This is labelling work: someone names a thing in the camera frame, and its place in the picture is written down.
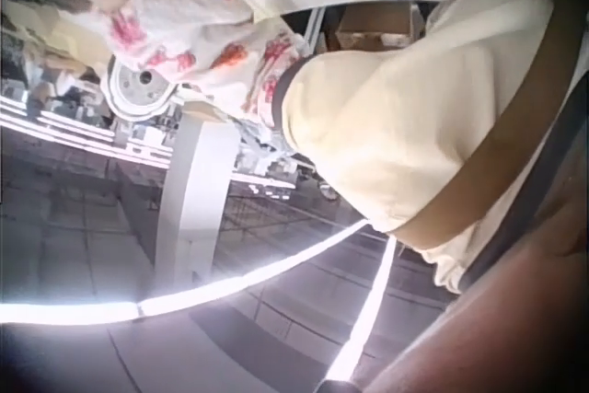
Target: shoulder strap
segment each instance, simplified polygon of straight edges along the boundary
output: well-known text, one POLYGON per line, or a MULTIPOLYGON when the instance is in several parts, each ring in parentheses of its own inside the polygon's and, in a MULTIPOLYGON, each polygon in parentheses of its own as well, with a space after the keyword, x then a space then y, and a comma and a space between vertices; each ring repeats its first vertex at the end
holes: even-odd
POLYGON ((512 102, 450 182, 390 235, 414 249, 435 248, 482 219, 507 191, 566 98, 586 11, 582 0, 554 0, 544 38, 512 102))

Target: person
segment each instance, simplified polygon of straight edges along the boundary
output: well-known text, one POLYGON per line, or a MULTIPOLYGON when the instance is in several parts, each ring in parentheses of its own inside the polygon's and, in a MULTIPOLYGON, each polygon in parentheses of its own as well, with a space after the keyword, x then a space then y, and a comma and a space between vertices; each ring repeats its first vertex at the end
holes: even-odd
POLYGON ((586 171, 586 2, 575 3, 574 14, 563 2, 453 0, 433 11, 425 37, 403 50, 305 58, 275 88, 275 127, 376 230, 435 264, 436 284, 462 293, 529 228, 538 207, 586 171), (549 28, 554 5, 561 5, 560 25, 549 28), (559 29, 545 48, 545 33, 559 29), (534 63, 537 52, 565 47, 561 57, 534 63), (533 66, 547 70, 536 83, 526 80, 533 66), (504 114, 512 118, 506 110, 515 96, 528 101, 523 107, 517 100, 520 116, 495 136, 504 114), (559 122, 567 116, 574 124, 559 122), (566 128, 574 130, 567 141, 554 142, 566 128), (480 146, 493 146, 491 154, 480 146), (544 147, 558 159, 542 154, 544 147), (468 173, 477 152, 483 161, 468 173), (560 168, 542 179, 540 163, 560 168), (501 175, 502 184, 491 186, 508 168, 509 179, 501 175), (534 184, 539 179, 546 189, 534 184), (451 184, 459 191, 445 191, 456 189, 451 184))
POLYGON ((90 1, 80 15, 119 62, 189 84, 224 113, 268 127, 278 77, 309 53, 279 17, 253 23, 243 0, 90 1))
POLYGON ((585 392, 587 200, 582 181, 364 393, 585 392))

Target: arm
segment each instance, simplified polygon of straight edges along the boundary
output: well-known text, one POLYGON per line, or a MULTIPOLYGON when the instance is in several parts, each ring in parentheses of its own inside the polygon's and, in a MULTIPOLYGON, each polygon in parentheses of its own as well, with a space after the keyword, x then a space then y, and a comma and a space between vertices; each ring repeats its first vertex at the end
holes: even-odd
POLYGON ((365 393, 534 391, 586 327, 580 191, 442 315, 365 393))

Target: floral shirt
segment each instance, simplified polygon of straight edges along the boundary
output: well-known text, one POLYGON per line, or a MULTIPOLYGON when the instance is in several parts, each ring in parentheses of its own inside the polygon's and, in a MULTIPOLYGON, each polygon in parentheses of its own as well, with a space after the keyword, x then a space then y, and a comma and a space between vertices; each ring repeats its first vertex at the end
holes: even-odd
POLYGON ((254 24, 242 0, 130 0, 103 19, 102 34, 129 68, 190 84, 232 117, 270 127, 278 78, 308 53, 281 18, 254 24))

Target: white pillar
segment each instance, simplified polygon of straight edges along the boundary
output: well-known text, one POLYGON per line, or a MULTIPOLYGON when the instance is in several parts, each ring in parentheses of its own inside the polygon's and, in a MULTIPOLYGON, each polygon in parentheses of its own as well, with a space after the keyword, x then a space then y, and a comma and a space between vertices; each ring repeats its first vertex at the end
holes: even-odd
POLYGON ((157 224, 159 293, 209 276, 239 142, 232 124, 182 117, 157 224))

